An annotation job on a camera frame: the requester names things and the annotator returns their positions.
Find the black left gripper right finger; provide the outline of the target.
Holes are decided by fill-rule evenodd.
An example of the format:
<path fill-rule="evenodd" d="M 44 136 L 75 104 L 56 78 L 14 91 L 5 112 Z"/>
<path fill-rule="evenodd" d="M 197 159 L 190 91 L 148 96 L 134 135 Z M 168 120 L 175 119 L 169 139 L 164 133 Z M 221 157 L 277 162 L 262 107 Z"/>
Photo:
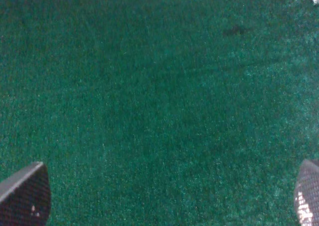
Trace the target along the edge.
<path fill-rule="evenodd" d="M 319 161 L 304 160 L 300 166 L 295 190 L 294 209 L 302 226 L 319 224 Z"/>

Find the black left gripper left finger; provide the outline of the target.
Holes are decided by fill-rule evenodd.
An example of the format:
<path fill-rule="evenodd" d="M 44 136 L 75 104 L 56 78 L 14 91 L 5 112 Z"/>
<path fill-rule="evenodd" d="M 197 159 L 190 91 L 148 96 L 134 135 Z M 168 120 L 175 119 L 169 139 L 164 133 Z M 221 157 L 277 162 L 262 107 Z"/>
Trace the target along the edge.
<path fill-rule="evenodd" d="M 2 226 L 44 226 L 51 210 L 48 170 L 33 162 L 0 183 Z"/>

